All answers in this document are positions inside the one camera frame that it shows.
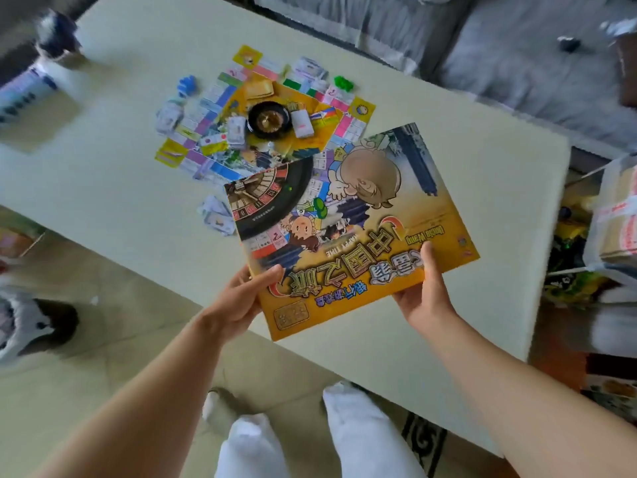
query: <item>floor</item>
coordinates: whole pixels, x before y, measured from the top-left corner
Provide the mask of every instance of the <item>floor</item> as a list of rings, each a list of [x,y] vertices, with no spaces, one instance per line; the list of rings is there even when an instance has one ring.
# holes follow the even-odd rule
[[[26,264],[0,277],[80,311],[74,338],[55,353],[0,369],[0,463],[18,478],[136,375],[198,305],[60,236],[47,235]],[[224,348],[215,385],[266,412],[295,477],[338,477],[340,465],[320,408],[322,389],[340,377],[250,332]],[[406,411],[381,402],[394,419]],[[182,476],[211,477],[219,437],[199,426]],[[436,478],[492,475],[499,460],[451,435]]]

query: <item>white table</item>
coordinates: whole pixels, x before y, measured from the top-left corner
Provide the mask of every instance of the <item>white table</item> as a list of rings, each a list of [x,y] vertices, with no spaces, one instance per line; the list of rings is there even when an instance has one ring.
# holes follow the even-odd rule
[[[206,305],[244,256],[195,213],[210,189],[153,159],[154,113],[179,78],[207,85],[244,43],[280,62],[308,55],[377,104],[367,134],[418,124],[482,255],[445,275],[452,300],[526,358],[566,139],[219,0],[100,0],[78,35],[91,63],[53,67],[63,93],[2,131],[0,204]],[[263,318],[251,329],[267,336]],[[279,344],[499,453],[389,298]]]

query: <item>white pants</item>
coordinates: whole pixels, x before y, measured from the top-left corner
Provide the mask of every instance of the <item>white pants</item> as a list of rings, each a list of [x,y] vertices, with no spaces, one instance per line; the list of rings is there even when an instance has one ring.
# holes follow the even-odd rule
[[[339,382],[323,391],[343,478],[426,478],[389,418],[367,394]],[[221,446],[215,478],[289,478],[265,414],[242,416]]]

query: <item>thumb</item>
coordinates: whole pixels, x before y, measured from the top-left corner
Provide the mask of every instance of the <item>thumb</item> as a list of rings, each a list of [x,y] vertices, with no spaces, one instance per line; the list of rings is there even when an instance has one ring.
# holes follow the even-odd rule
[[[438,269],[438,262],[434,255],[434,245],[425,241],[420,248],[420,257],[425,264],[425,280],[442,281],[442,275]]]
[[[281,281],[283,277],[283,267],[281,265],[274,265],[266,272],[257,275],[250,281],[247,281],[242,285],[243,292],[247,292],[251,295],[256,295],[261,290],[267,289],[273,283]]]

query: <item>leg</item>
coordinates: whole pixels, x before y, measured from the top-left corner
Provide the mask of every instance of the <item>leg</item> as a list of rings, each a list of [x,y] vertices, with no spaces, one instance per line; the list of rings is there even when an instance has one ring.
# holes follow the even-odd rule
[[[426,478],[394,424],[347,382],[323,391],[327,421],[343,478]]]
[[[289,478],[281,443],[263,413],[243,415],[231,408],[226,393],[211,392],[203,418],[213,431],[227,435],[215,478]]]

